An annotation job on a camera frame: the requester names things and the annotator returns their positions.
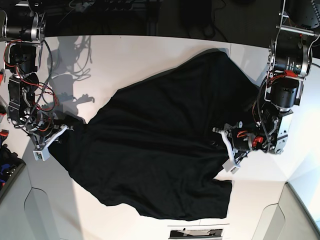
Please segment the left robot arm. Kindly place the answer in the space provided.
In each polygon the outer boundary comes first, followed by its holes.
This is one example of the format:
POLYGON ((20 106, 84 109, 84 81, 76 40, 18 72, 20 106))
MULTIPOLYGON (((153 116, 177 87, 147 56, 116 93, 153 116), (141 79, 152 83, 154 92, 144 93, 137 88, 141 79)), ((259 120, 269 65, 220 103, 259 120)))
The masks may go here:
POLYGON ((300 105, 304 83, 313 65, 312 47, 319 40, 320 2, 284 0, 279 13, 277 34, 269 46, 268 70, 252 106, 254 124, 240 121, 223 129, 221 134, 228 160, 226 172, 235 173, 243 158, 252 151, 279 155, 288 140, 293 106, 300 105))

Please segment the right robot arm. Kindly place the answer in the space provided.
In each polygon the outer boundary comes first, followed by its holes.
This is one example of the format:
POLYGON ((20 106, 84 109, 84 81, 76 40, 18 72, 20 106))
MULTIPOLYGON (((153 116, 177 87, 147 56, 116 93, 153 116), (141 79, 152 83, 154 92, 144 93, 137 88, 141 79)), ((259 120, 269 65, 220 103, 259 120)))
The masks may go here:
POLYGON ((37 151, 51 144, 63 144, 67 134, 74 130, 70 117, 60 119, 55 113, 60 101, 49 83, 58 77, 54 72, 58 62, 50 50, 48 76, 44 81, 37 76, 43 48, 49 48, 45 29, 44 12, 23 6, 0 8, 0 38, 5 42, 3 71, 11 74, 7 84, 7 117, 15 129, 31 138, 37 151))

